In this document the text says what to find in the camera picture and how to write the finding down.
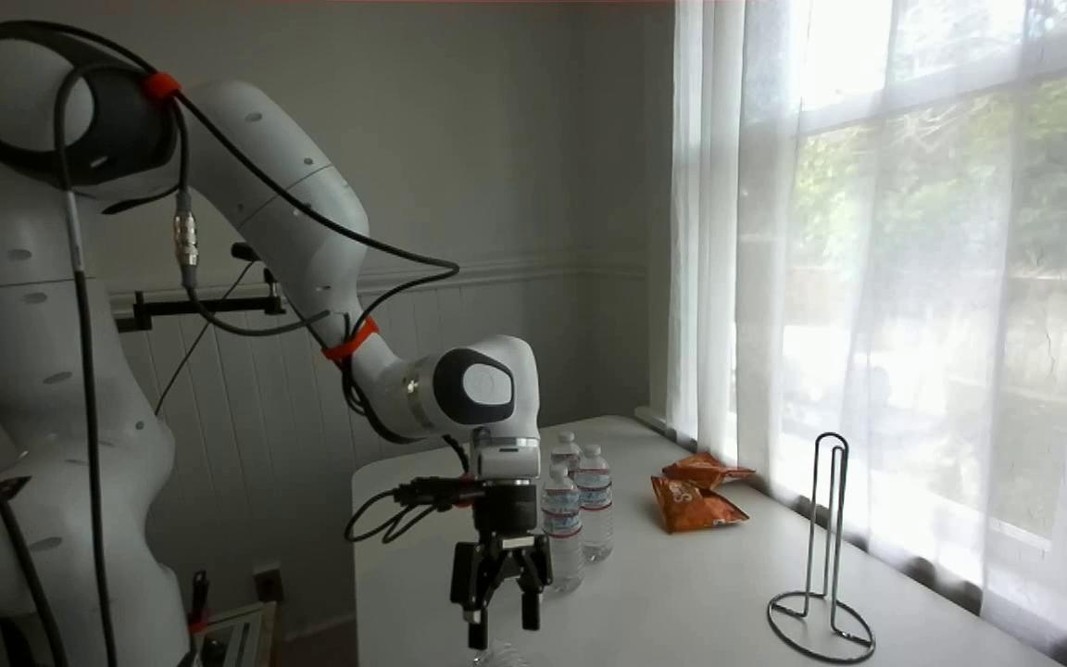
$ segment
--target sheer curtain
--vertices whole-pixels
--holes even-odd
[[[812,436],[849,434],[851,529],[1054,647],[1067,0],[680,0],[673,39],[673,403],[741,403],[738,434],[758,427],[758,466],[789,494]],[[721,235],[738,269],[710,263]],[[714,294],[732,320],[710,322]],[[684,347],[705,338],[741,364]]]
[[[663,419],[721,458],[732,448],[732,257],[741,0],[673,4],[669,326]]]

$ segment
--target white wall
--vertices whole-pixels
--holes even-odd
[[[373,236],[455,257],[455,284],[380,316],[404,356],[483,335],[529,338],[546,424],[631,411],[647,387],[652,14],[581,4],[57,4],[0,0],[0,17],[98,30],[190,89],[263,84],[341,162]],[[238,269],[234,230],[205,217],[206,280]],[[94,235],[94,266],[117,299],[171,290],[165,206]],[[401,266],[370,263],[365,290]],[[124,338],[160,393],[197,322]],[[283,563],[284,632],[350,616],[347,478],[387,455],[338,401],[302,338],[206,338],[165,424],[176,476],[152,513],[152,545],[213,603],[249,600],[249,569]]]

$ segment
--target electrical outlet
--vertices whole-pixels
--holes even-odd
[[[260,600],[283,600],[283,568],[273,563],[273,568],[253,569],[253,592]]]

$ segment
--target table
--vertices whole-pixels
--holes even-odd
[[[731,488],[752,520],[732,529],[663,534],[647,478],[684,452],[631,419],[559,431],[602,446],[615,472],[615,552],[586,568],[581,588],[546,595],[542,631],[517,631],[517,588],[491,595],[491,665],[502,667],[795,667],[812,665],[765,626],[765,600],[799,588],[809,524],[789,506]],[[459,476],[452,452],[378,458],[350,478],[350,500],[420,476]],[[449,603],[452,547],[471,542],[471,513],[429,516],[395,545],[357,547],[358,667],[468,667],[464,616]],[[1041,667],[998,626],[965,616],[859,547],[839,552],[839,600],[874,626],[870,667]]]

